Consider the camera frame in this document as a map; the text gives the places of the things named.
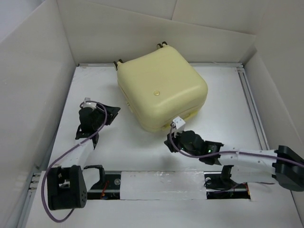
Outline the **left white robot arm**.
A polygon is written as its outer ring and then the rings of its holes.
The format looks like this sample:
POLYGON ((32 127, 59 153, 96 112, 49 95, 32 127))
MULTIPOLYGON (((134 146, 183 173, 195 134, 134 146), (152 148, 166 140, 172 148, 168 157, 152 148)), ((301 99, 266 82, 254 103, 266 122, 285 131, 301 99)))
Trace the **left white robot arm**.
POLYGON ((120 198, 121 174, 105 172, 101 164, 85 165, 99 140, 99 130, 110 125, 119 107, 83 102, 80 105, 80 125, 76 131, 73 151, 53 165, 47 174, 47 199, 50 210, 83 208, 87 200, 117 200, 120 198))

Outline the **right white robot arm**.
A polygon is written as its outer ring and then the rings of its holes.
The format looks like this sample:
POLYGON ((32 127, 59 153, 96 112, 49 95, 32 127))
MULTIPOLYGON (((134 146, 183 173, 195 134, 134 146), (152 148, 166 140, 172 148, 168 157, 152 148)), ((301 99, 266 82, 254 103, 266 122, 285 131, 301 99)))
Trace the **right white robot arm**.
POLYGON ((193 131, 169 133, 164 144, 170 152, 198 159, 206 165, 222 166, 219 181, 225 187, 243 182, 269 182, 302 192, 304 160, 288 146, 275 150, 223 151, 220 142, 205 141, 193 131))

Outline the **yellow hard-shell suitcase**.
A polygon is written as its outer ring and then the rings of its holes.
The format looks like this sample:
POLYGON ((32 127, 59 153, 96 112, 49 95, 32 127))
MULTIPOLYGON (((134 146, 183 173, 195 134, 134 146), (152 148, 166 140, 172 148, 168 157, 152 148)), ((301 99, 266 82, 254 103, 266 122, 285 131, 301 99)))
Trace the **yellow hard-shell suitcase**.
POLYGON ((191 119, 206 102, 206 81, 167 42, 142 57, 119 59, 114 67, 129 109, 148 132, 168 128, 177 116, 191 119))

